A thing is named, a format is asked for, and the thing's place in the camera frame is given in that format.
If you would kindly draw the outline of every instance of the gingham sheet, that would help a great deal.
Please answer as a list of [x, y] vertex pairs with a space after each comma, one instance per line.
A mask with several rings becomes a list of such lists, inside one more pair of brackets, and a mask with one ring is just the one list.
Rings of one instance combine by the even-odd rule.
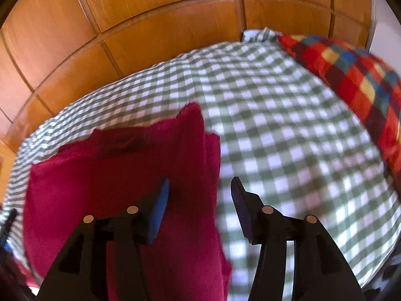
[[[13, 207], [19, 211], [9, 239], [16, 256], [25, 260], [22, 210], [31, 163], [96, 127], [149, 125], [194, 100], [206, 129], [221, 137], [216, 221], [234, 265], [229, 299], [247, 300], [259, 255], [235, 213], [234, 176], [284, 215], [318, 216], [359, 283], [366, 283], [400, 234], [392, 179], [357, 117], [268, 29], [156, 64], [90, 93], [41, 125], [19, 149], [0, 217]], [[284, 299], [290, 300], [291, 244], [287, 254]]]

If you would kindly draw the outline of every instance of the colorful checkered pillow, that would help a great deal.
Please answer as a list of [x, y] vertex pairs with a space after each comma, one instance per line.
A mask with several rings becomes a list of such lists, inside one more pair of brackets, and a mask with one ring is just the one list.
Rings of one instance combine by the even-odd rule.
[[348, 43], [283, 35], [281, 45], [357, 115], [401, 182], [401, 80], [384, 61]]

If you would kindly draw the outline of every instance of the plaid fabric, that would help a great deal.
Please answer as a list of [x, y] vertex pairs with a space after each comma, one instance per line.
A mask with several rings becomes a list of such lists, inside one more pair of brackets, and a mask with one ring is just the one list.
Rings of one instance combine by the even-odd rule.
[[[24, 259], [21, 212], [31, 163], [96, 127], [149, 125], [193, 100], [202, 107], [206, 129], [221, 137], [216, 221], [234, 265], [229, 299], [247, 300], [259, 256], [259, 246], [242, 235], [231, 199], [236, 175], [284, 215], [317, 215], [360, 284], [367, 282], [400, 233], [392, 179], [358, 118], [269, 30], [156, 64], [90, 93], [41, 125], [19, 149], [1, 216], [19, 210], [10, 238], [16, 254]], [[291, 244], [288, 249], [285, 300], [293, 279]]]
[[279, 41], [354, 111], [400, 184], [401, 80], [397, 73], [381, 59], [344, 42], [299, 35], [280, 36]]

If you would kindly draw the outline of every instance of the round metal pin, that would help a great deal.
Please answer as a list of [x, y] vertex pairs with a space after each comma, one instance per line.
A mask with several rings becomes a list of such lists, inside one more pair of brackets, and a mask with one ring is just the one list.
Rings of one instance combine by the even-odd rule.
[[135, 213], [137, 213], [138, 211], [139, 211], [139, 208], [136, 207], [136, 206], [129, 206], [129, 207], [127, 208], [127, 213], [128, 213], [128, 214], [135, 214]]
[[262, 212], [264, 212], [265, 214], [273, 214], [274, 208], [272, 206], [263, 206]]
[[86, 216], [83, 218], [83, 222], [86, 223], [86, 224], [88, 224], [88, 223], [93, 222], [94, 219], [95, 219], [95, 218], [94, 218], [92, 215], [86, 215]]
[[313, 215], [306, 216], [306, 220], [311, 224], [315, 224], [318, 222], [318, 219]]

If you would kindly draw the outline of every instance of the maroon fabric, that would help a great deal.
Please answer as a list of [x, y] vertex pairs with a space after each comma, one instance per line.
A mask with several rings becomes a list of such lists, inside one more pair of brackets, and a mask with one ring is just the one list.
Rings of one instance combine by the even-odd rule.
[[151, 127], [95, 130], [32, 166], [23, 222], [28, 259], [45, 276], [85, 215], [118, 214], [168, 177], [159, 234], [141, 247], [152, 299], [226, 300], [231, 265], [214, 218], [219, 171], [219, 137], [205, 133], [196, 103]]

